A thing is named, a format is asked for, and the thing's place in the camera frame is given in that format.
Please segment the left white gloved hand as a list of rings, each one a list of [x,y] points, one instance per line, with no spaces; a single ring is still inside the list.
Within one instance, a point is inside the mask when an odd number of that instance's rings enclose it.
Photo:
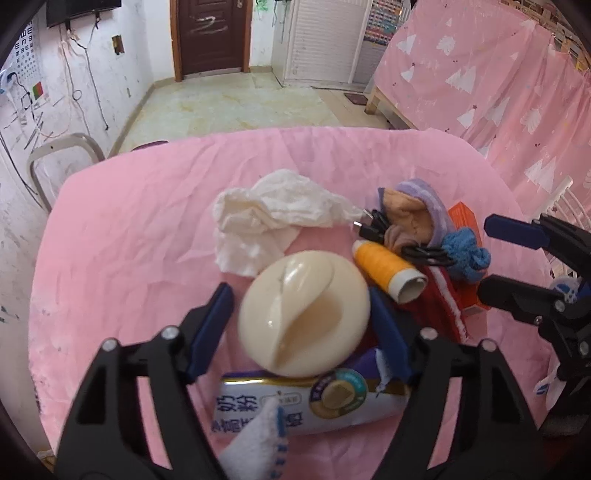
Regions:
[[[228,479],[280,479],[287,465],[287,453],[283,407],[270,401],[230,442],[218,461]]]

